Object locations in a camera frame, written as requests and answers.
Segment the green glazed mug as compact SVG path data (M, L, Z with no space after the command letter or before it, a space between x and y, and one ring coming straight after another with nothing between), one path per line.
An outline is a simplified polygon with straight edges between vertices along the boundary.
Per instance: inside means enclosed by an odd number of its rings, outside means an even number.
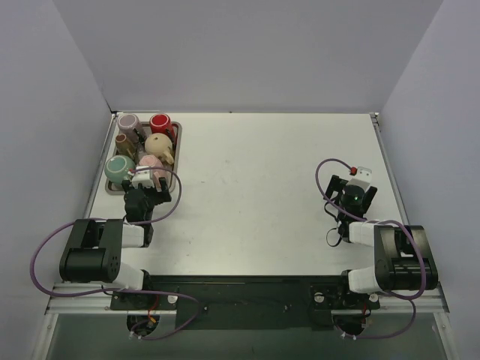
M132 179L131 170L135 170L134 160L125 155L115 155L109 158L104 165L106 178L114 185L121 186L123 181Z

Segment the pink mug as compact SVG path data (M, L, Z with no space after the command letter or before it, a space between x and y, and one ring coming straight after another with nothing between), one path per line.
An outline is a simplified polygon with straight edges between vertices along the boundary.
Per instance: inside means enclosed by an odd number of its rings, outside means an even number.
M138 165L143 167L164 167L161 161L157 157L155 157L153 154L147 154L141 157ZM151 173L154 176L155 180L158 180L161 177L164 177L164 178L167 177L167 173L161 169L153 169Z

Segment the brown small mug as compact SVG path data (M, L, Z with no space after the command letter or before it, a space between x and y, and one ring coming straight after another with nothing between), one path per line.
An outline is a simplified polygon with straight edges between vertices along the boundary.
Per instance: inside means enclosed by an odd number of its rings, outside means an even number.
M120 133L115 137L115 147L119 155L134 158L136 148L124 133Z

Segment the beige round mug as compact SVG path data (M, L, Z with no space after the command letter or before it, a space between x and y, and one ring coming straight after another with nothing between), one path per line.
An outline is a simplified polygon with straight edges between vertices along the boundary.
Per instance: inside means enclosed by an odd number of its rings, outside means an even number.
M154 155L163 163L173 165L173 143L170 138L163 133L153 133L145 141L145 151L149 155Z

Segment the purple mug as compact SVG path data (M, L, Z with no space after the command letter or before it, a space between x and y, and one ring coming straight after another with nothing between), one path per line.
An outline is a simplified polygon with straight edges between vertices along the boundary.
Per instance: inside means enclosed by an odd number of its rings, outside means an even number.
M118 129L123 133L132 143L137 143L139 137L146 138L146 132L137 115L125 113L118 118Z

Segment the red mug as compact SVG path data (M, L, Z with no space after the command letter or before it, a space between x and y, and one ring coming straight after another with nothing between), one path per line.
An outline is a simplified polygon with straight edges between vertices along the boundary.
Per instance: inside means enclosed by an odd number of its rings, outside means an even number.
M149 127L153 134L164 134L170 139L175 139L176 134L170 117L164 113L154 114L149 119Z

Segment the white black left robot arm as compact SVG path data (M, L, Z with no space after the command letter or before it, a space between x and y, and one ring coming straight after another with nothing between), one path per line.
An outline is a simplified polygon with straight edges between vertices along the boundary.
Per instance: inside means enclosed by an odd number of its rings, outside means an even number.
M154 230L149 221L153 210L172 200L167 180L160 177L158 184L146 187L122 182L124 220L76 220L59 262L61 279L79 284L111 284L128 290L127 299L136 308L150 306L155 291L144 283L146 272L123 262L122 250L151 244Z

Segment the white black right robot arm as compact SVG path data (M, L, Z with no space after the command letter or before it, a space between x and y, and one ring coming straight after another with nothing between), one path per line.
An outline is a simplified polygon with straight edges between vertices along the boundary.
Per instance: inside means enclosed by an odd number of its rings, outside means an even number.
M340 242L373 249L373 265L348 270L347 281L335 287L340 305L351 307L362 293L396 290L433 290L439 275L423 226L399 226L379 220L357 221L368 211L377 189L356 176L333 175L325 191L326 202L340 209L334 216Z

